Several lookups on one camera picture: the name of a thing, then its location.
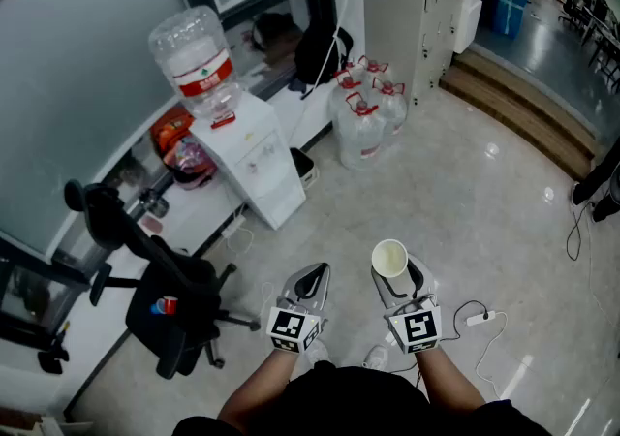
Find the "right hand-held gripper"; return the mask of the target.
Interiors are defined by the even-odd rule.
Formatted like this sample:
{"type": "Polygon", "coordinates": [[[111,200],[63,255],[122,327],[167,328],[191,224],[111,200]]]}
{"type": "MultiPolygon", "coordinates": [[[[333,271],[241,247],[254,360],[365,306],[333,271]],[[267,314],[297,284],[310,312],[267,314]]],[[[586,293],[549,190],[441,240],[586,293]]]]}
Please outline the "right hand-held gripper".
{"type": "Polygon", "coordinates": [[[401,305],[387,316],[388,328],[404,354],[415,354],[439,346],[443,337],[441,307],[435,296],[427,296],[436,294],[435,279],[427,265],[409,254],[407,269],[417,298],[410,303],[410,284],[404,274],[386,278],[372,268],[371,277],[386,309],[401,305]]]}

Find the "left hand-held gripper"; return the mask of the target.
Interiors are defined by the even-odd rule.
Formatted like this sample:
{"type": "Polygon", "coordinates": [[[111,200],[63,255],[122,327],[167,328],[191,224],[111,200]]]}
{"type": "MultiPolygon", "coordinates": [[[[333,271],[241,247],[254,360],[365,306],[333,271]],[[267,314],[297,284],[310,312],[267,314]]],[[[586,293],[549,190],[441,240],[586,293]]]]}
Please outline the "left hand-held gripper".
{"type": "Polygon", "coordinates": [[[270,309],[265,334],[275,349],[305,353],[324,331],[330,265],[308,265],[286,281],[270,309]]]}

